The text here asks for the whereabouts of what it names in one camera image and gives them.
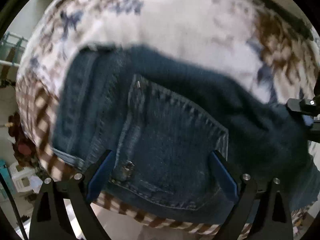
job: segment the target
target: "back pocket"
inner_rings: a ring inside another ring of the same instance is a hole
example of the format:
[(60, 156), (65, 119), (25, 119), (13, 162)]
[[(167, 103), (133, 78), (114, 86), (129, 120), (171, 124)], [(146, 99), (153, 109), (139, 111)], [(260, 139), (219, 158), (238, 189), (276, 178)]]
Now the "back pocket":
[(196, 210), (219, 186), (208, 156), (228, 158), (228, 130), (187, 98), (134, 75), (112, 179), (166, 207)]

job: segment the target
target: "black cable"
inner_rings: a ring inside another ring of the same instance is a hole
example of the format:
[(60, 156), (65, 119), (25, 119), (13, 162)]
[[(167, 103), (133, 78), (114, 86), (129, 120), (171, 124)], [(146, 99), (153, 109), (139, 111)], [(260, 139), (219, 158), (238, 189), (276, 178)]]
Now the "black cable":
[(0, 236), (6, 240), (21, 240), (21, 237), (13, 229), (7, 217), (0, 207)]
[(14, 215), (16, 216), (16, 219), (17, 219), (17, 221), (18, 221), (18, 225), (19, 225), (19, 227), (20, 227), (22, 236), (23, 236), (24, 240), (28, 240), (26, 231), (24, 230), (24, 226), (23, 226), (23, 223), (22, 223), (21, 218), (20, 218), (20, 215), (19, 215), (19, 211), (18, 211), (17, 205), (16, 205), (16, 203), (14, 202), (14, 199), (13, 199), (13, 197), (12, 197), (12, 195), (11, 195), (11, 192), (10, 192), (10, 190), (9, 190), (9, 188), (8, 188), (5, 180), (4, 180), (4, 178), (2, 177), (1, 173), (0, 173), (0, 183), (2, 184), (5, 192), (6, 192), (7, 195), (8, 195), (8, 198), (9, 198), (9, 200), (10, 200), (11, 206), (12, 206), (12, 208), (13, 208)]

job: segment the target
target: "wall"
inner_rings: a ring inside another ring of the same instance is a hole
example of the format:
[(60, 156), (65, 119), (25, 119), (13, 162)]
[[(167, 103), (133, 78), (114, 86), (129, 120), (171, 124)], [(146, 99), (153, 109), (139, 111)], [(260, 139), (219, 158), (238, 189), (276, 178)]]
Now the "wall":
[(45, 9), (52, 1), (30, 0), (12, 21), (7, 31), (29, 39)]
[[(13, 87), (0, 89), (0, 125), (7, 123), (9, 115), (17, 110), (15, 89)], [(8, 138), (8, 128), (0, 128), (0, 159), (5, 160), (7, 165), (11, 165), (16, 160), (13, 156), (12, 143)]]

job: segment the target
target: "screw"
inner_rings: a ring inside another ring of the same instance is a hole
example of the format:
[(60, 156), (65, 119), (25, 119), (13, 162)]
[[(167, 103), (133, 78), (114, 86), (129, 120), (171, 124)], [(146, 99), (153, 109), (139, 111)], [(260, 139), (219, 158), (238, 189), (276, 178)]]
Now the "screw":
[(251, 176), (250, 176), (249, 174), (243, 174), (243, 175), (242, 175), (242, 178), (243, 178), (244, 180), (250, 180), (250, 179), (251, 179)]
[(82, 178), (82, 174), (81, 173), (77, 173), (76, 175), (73, 176), (76, 180), (79, 180)]
[(51, 178), (46, 178), (45, 180), (44, 180), (44, 183), (45, 184), (49, 184), (51, 182)]
[(274, 178), (273, 182), (276, 183), (276, 184), (280, 184), (280, 180), (278, 178)]

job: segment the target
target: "brown object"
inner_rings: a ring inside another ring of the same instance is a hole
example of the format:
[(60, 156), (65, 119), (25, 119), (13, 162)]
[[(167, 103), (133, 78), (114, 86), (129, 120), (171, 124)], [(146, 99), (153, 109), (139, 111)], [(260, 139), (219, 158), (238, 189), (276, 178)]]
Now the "brown object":
[(299, 227), (302, 223), (302, 219), (299, 219), (297, 222), (295, 222), (294, 226)]
[(14, 137), (15, 144), (12, 144), (14, 150), (14, 157), (22, 167), (33, 166), (33, 162), (36, 159), (36, 146), (34, 143), (26, 137), (23, 132), (20, 115), (15, 112), (14, 115), (9, 116), (9, 135)]
[(1, 127), (12, 127), (14, 124), (13, 122), (8, 122), (8, 123), (5, 123), (4, 125), (2, 125)]

